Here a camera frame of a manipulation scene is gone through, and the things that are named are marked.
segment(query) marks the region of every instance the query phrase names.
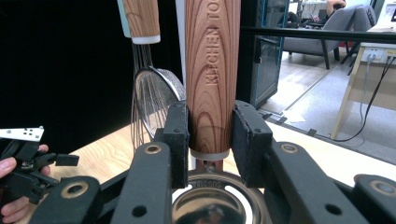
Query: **finger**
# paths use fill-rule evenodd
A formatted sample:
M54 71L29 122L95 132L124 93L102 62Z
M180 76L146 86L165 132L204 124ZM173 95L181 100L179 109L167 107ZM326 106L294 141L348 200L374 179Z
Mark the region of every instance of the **finger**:
M23 207L20 211L10 215L3 217L4 223L12 223L23 219L29 211L29 206Z
M29 199L26 197L21 197L12 203L4 205L1 209L1 214L5 217L11 216L12 214L22 210L27 205L29 205Z
M8 175L17 166L14 158L7 158L0 161L0 178Z
M42 175L50 175L50 167L49 167L49 166L44 166L44 167L41 169L41 174L42 174Z
M40 145L40 146L38 147L38 150L39 150L39 151L48 151L48 150L49 150L49 146L47 146L47 145Z

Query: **wood grain handle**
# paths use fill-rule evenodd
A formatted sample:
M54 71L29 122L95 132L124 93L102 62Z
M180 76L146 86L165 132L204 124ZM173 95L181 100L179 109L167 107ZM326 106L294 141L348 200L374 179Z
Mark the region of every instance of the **wood grain handle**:
M123 0L123 4L134 43L160 42L157 0Z
M231 146L240 6L240 0L186 0L190 147L201 160L222 160Z

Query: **chair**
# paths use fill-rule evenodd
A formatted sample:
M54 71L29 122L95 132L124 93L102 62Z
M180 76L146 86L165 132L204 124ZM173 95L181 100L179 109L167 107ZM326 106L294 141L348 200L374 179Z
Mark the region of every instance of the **chair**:
M361 5L353 7L340 8L332 14L329 20L324 24L322 30L334 31L348 31L353 22L353 15L355 9ZM323 39L307 39L296 37L285 37L283 44L283 51L288 51L289 54L293 52L323 56L326 69L330 69L329 52L334 52L335 60L340 60L338 46L342 41L339 40L323 40Z
M367 32L373 26L376 25L376 15L375 11L371 6L361 6L355 9L355 15L353 19L353 31L355 32ZM360 42L356 42L350 51L347 53L346 57L341 61L344 63L347 58L351 57L354 53L357 53Z

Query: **gray floor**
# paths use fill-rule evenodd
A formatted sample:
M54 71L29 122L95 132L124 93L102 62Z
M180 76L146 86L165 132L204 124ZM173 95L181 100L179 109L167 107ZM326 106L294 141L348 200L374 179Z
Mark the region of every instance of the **gray floor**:
M324 69L323 58L293 54L284 55L282 67L290 66L290 63L301 63ZM331 61L331 70L319 82L315 83L302 97L292 105L287 106L286 111L273 113L265 110L265 106L259 109L263 114L273 114L268 120L276 122L282 118L286 121L282 126L296 131L307 133L315 130L315 137L329 141L335 145L341 145L348 149L358 151L362 154L396 164L396 112L372 106L367 117L366 125L361 134L352 140L345 142L334 142L330 138L332 126L336 120L341 105L349 76L350 61L345 64ZM361 128L361 114L359 103L354 103L351 114L340 129L336 139L343 140L353 136ZM362 113L366 111L367 105L363 105Z

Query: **black wall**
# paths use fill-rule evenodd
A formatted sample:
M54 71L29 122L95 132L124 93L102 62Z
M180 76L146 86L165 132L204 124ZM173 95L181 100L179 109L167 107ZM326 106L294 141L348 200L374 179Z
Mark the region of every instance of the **black wall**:
M153 63L181 78L174 1L159 7ZM130 122L132 76L116 0L0 1L0 128L43 125L73 151Z

